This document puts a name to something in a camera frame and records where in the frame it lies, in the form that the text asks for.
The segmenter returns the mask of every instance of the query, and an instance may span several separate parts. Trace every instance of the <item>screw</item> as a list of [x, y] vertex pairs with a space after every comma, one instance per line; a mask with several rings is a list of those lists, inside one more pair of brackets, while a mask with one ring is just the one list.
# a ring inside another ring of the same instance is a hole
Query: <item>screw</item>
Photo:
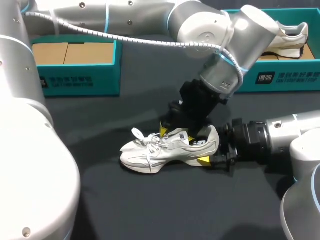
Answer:
[[278, 122], [278, 123], [276, 123], [276, 124], [274, 125], [274, 127], [275, 127], [276, 129], [279, 129], [279, 128], [282, 127], [282, 124]]
[[22, 230], [22, 235], [27, 239], [30, 237], [31, 235], [31, 230], [30, 228], [28, 227], [25, 227], [23, 230]]

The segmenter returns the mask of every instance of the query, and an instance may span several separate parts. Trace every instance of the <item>white sneaker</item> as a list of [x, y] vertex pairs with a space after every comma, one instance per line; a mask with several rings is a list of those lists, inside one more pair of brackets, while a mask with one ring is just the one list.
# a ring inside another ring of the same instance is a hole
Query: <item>white sneaker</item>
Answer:
[[144, 137], [136, 128], [132, 129], [132, 133], [138, 140], [121, 148], [120, 160], [128, 169], [144, 174], [156, 174], [171, 161], [203, 167], [198, 159], [214, 155], [220, 143], [218, 132], [212, 125], [200, 131], [198, 137], [191, 142], [182, 128], [164, 137], [159, 134]]
[[263, 56], [276, 55], [284, 58], [299, 59], [308, 40], [308, 24], [285, 26], [277, 21], [279, 33], [265, 50]]

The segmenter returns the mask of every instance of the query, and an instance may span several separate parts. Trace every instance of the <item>black table surface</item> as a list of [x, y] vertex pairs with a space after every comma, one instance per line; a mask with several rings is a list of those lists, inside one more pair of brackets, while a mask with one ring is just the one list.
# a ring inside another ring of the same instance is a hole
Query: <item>black table surface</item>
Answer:
[[[48, 99], [55, 129], [81, 173], [72, 240], [285, 240], [280, 203], [292, 184], [287, 158], [240, 162], [231, 173], [173, 164], [156, 175], [123, 169], [131, 128], [156, 132], [201, 60], [181, 50], [125, 47], [120, 97]], [[317, 92], [236, 94], [210, 116], [215, 126], [316, 110]]]

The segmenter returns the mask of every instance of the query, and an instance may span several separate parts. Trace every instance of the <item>shoe box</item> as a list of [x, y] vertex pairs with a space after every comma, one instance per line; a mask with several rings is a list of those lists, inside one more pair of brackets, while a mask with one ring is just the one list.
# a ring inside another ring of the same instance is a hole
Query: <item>shoe box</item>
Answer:
[[300, 59], [262, 56], [244, 76], [238, 93], [320, 90], [320, 10], [318, 8], [264, 9], [285, 26], [308, 24], [308, 40]]
[[45, 97], [120, 95], [120, 42], [88, 35], [31, 42]]

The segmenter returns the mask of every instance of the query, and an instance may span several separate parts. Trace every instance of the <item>shoelace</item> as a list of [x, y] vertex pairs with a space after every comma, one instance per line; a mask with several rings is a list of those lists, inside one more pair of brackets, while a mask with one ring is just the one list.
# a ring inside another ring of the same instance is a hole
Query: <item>shoelace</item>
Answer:
[[160, 148], [167, 148], [168, 146], [161, 141], [160, 133], [152, 133], [145, 137], [143, 133], [135, 127], [132, 128], [131, 132], [141, 143], [146, 146], [146, 160], [149, 164], [150, 171], [152, 172], [150, 154], [153, 154], [155, 151], [159, 151]]

